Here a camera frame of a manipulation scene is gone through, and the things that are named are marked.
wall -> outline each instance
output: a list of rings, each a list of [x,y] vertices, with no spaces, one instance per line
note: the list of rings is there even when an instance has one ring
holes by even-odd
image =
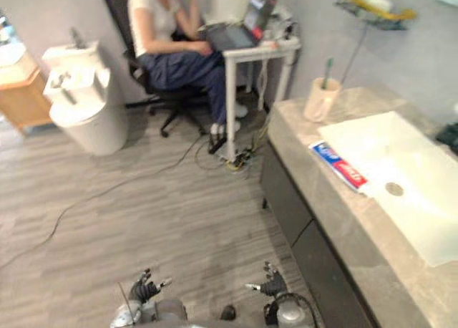
[[[341,79],[364,24],[333,6],[335,0],[279,1],[293,11],[303,40],[290,97],[307,95],[328,57],[335,60],[333,76]],[[453,106],[458,103],[458,8],[435,0],[392,1],[417,10],[419,18],[407,32],[369,27],[346,87],[386,85],[437,122],[457,121]]]
[[[125,47],[103,0],[0,0],[0,7],[45,72],[43,53],[48,47],[71,44],[69,29],[74,26],[86,40],[100,40],[103,57],[126,101],[145,97],[142,88],[129,78],[122,58]]]
[[[200,0],[203,8],[207,0]],[[364,24],[336,8],[335,0],[279,0],[300,23],[303,51],[291,81],[289,97],[305,96],[309,84],[323,74],[328,57],[335,59],[333,76],[341,79],[358,44]],[[435,0],[393,0],[412,7],[419,18],[407,32],[369,28],[349,72],[346,86],[386,85],[412,101],[439,122],[457,120],[458,8]],[[19,36],[40,60],[47,47],[70,42],[76,26],[88,39],[101,41],[108,65],[114,70],[128,102],[144,97],[128,77],[124,49],[103,0],[0,0]],[[275,89],[279,64],[270,68],[270,93]]]

dark blue trousers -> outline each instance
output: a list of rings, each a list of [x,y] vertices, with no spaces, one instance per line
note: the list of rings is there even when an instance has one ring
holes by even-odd
[[[226,82],[223,56],[213,52],[204,57],[197,52],[143,54],[138,62],[150,73],[153,87],[176,90],[185,85],[208,91],[213,121],[226,122]]]

drain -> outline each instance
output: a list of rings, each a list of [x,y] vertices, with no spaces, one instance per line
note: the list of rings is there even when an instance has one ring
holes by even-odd
[[[404,195],[404,189],[397,183],[387,183],[385,189],[389,194],[396,197],[402,197]]]

laptop screen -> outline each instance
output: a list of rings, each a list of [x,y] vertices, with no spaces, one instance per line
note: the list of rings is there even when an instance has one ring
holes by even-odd
[[[263,38],[276,3],[276,0],[250,0],[243,24],[257,40]]]

toothpaste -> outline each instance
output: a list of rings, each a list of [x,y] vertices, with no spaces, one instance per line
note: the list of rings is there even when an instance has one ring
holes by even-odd
[[[322,159],[337,176],[352,190],[364,193],[367,179],[355,168],[341,158],[328,143],[320,141],[309,146]]]

